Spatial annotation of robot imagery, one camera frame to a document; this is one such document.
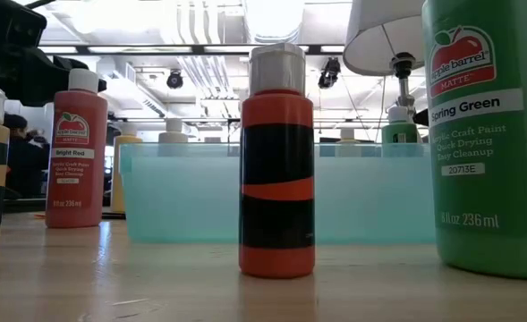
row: green paint bottle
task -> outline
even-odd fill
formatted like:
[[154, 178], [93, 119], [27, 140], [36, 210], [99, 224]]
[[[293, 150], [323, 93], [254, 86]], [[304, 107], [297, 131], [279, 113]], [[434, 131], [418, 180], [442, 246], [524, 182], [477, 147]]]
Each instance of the green paint bottle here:
[[408, 114], [408, 108], [388, 108], [389, 125], [382, 128], [382, 143], [416, 143], [418, 130]]
[[527, 278], [527, 1], [427, 0], [438, 252]]

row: person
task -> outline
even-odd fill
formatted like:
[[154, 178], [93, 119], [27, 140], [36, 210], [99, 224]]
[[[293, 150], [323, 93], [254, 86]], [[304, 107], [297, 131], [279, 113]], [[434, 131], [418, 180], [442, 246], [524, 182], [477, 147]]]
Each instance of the person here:
[[[11, 131], [6, 187], [23, 198], [39, 197], [43, 170], [48, 169], [50, 145], [37, 131], [27, 132], [28, 122], [20, 115], [4, 114], [4, 126]], [[32, 140], [40, 146], [31, 144]]]

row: teal plastic bin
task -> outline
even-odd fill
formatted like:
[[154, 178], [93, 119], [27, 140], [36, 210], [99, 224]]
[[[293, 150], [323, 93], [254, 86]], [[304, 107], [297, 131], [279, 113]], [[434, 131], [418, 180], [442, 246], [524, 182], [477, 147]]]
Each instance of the teal plastic bin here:
[[[134, 242], [237, 242], [239, 145], [123, 144]], [[429, 147], [315, 146], [318, 244], [434, 241]]]

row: ceiling pipe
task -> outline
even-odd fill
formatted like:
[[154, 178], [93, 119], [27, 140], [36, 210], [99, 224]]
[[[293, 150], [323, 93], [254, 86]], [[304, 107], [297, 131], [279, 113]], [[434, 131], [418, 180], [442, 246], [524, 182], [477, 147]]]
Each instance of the ceiling pipe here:
[[[166, 26], [160, 29], [160, 36], [166, 43], [181, 45], [182, 38], [178, 32], [177, 26], [177, 2], [175, 0], [164, 0], [164, 13], [166, 14]], [[200, 91], [204, 97], [209, 97], [211, 93], [200, 84], [200, 76], [190, 68], [190, 57], [177, 57], [177, 62], [182, 66], [183, 71], [190, 78], [196, 90]]]
[[[193, 37], [191, 36], [190, 30], [190, 1], [182, 0], [182, 16], [180, 19], [180, 33], [182, 35], [183, 42], [186, 44], [193, 44]], [[200, 76], [200, 83], [209, 89], [211, 97], [217, 97], [217, 89], [213, 84], [208, 71], [205, 69], [203, 62], [194, 56], [191, 58], [190, 69], [194, 70]]]
[[[194, 34], [198, 39], [200, 44], [208, 44], [208, 38], [205, 34], [204, 28], [204, 9], [203, 9], [203, 0], [194, 0]], [[214, 77], [216, 78], [217, 87], [219, 87], [219, 92], [217, 97], [227, 97], [227, 88], [224, 86], [224, 82], [221, 78], [219, 70], [217, 69], [216, 62], [212, 56], [201, 57], [201, 60], [204, 64], [208, 64], [211, 70], [213, 71]]]
[[[219, 30], [218, 30], [218, 16], [219, 12], [217, 10], [218, 0], [211, 0], [208, 2], [208, 36], [212, 44], [221, 44], [221, 39], [219, 39]], [[228, 97], [234, 97], [234, 89], [229, 83], [229, 77], [227, 76], [227, 66], [225, 65], [224, 57], [216, 56], [214, 58], [217, 72], [221, 74], [223, 86], [227, 92]]]

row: bright red label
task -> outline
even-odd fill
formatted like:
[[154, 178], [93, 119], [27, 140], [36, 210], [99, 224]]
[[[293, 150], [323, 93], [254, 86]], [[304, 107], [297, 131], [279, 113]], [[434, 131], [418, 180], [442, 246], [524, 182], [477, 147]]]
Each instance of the bright red label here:
[[95, 140], [90, 137], [89, 109], [67, 106], [55, 110], [55, 129], [50, 162], [49, 208], [87, 208], [94, 187]]

